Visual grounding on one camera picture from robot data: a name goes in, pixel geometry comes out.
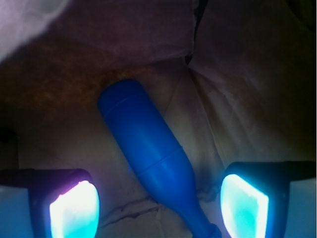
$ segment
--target bright light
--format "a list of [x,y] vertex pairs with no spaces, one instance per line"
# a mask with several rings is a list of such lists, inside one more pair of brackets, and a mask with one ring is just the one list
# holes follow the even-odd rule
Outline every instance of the bright light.
[[98,192],[88,181],[79,182],[50,204],[52,238],[93,238],[99,221]]
[[268,196],[237,175],[224,178],[220,192],[223,222],[233,238],[264,238]]

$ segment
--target brown stain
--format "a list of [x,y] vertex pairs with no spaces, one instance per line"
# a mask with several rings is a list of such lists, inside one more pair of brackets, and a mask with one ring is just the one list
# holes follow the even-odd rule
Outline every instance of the brown stain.
[[154,70],[112,67],[109,55],[74,40],[46,34],[0,64],[0,101],[53,116],[97,101],[109,85]]

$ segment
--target light panel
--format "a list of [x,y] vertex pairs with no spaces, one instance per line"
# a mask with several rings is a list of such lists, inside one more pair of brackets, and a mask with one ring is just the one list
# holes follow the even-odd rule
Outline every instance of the light panel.
[[265,238],[268,196],[235,174],[222,182],[220,205],[224,224],[233,238]]
[[52,238],[93,238],[99,221],[99,196],[94,185],[79,182],[50,204]]

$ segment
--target cyan light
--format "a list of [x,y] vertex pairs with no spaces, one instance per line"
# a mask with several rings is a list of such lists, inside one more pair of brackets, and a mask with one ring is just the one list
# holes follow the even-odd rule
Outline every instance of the cyan light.
[[235,174],[222,182],[220,205],[224,224],[233,238],[264,238],[268,196]]
[[93,238],[99,220],[99,196],[94,185],[79,182],[50,204],[52,238]]

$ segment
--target blue plastic bottle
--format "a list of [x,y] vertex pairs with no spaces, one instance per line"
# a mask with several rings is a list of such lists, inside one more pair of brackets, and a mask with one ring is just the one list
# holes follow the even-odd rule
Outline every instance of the blue plastic bottle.
[[203,213],[193,168],[142,85],[125,79],[107,88],[98,108],[141,184],[178,213],[194,238],[221,237]]

